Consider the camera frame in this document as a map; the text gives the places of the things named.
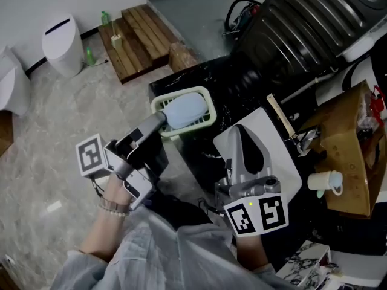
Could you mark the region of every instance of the wooden step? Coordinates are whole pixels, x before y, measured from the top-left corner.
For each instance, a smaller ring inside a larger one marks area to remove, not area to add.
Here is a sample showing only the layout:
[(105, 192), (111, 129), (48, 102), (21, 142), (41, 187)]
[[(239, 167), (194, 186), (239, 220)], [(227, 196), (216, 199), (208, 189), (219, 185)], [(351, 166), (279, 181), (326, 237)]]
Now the wooden step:
[(171, 43), (177, 38), (147, 5), (122, 11), (114, 21), (122, 47), (111, 45), (112, 25), (100, 26), (99, 33), (122, 84), (168, 63)]
[(0, 111), (0, 156), (13, 143), (12, 113)]
[(172, 43), (169, 50), (169, 66), (174, 73), (199, 64), (195, 56), (182, 43)]

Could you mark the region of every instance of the plastic bottle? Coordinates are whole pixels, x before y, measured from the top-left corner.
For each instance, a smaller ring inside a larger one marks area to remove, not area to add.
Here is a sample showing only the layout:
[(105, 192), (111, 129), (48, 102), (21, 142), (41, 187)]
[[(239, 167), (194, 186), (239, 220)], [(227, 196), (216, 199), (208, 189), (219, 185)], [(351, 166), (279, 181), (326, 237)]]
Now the plastic bottle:
[(94, 59), (93, 54), (91, 53), (90, 47), (88, 47), (86, 49), (86, 59), (87, 59), (88, 65), (95, 65), (96, 64), (96, 60)]
[(102, 11), (101, 20), (102, 20), (102, 25), (104, 25), (104, 26), (109, 25), (109, 17), (105, 11)]

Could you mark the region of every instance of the white plastic basket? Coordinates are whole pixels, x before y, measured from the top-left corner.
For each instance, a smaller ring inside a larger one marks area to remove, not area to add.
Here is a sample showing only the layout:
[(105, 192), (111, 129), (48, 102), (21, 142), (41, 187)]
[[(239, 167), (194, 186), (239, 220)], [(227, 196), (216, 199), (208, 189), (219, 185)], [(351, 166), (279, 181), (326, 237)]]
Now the white plastic basket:
[(160, 129), (160, 134), (162, 137), (169, 137), (169, 138), (174, 137), (175, 135), (209, 127), (215, 122), (216, 110), (213, 105), (210, 92), (205, 87), (202, 87), (202, 86), (183, 89), (183, 90), (171, 92), (170, 94), (159, 95), (158, 97), (154, 98), (151, 103), (152, 113), (162, 112), (169, 102), (171, 102), (172, 100), (176, 99), (177, 97), (183, 94), (188, 94), (190, 92), (197, 92), (203, 96), (204, 100), (208, 105), (208, 111), (198, 120), (194, 121), (189, 126), (181, 129), (173, 129), (166, 124)]

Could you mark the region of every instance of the concrete floor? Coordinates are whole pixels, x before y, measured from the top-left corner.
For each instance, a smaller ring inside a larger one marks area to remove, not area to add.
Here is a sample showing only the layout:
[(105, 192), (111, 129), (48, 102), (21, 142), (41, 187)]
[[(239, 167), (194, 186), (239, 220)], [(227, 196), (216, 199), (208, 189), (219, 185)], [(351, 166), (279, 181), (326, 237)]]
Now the concrete floor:
[[(83, 47), (97, 63), (109, 59), (99, 34)], [(31, 106), (13, 117), (15, 142), (0, 156), (0, 261), (15, 261), (9, 269), (21, 289), (48, 290), (94, 222), (99, 199), (80, 176), (75, 145), (95, 133), (106, 141), (127, 134), (151, 113), (148, 84), (170, 74), (164, 66), (121, 85), (111, 62), (70, 79), (48, 62), (32, 73)], [(205, 194), (173, 142), (164, 147), (169, 165), (159, 188), (197, 204)]]
[[(229, 54), (231, 37), (222, 36), (224, 20), (235, 0), (148, 0), (183, 37), (202, 61)], [(232, 22), (245, 3), (240, 2), (230, 18)]]

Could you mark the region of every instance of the bracelet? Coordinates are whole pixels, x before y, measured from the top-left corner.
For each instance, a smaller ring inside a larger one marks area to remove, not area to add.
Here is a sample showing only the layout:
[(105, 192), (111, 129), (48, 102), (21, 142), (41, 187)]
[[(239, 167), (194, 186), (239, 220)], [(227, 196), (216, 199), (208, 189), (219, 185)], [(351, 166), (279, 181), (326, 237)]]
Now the bracelet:
[(125, 217), (129, 214), (129, 205), (117, 204), (106, 200), (104, 197), (100, 198), (98, 206), (103, 210), (110, 212), (114, 216)]

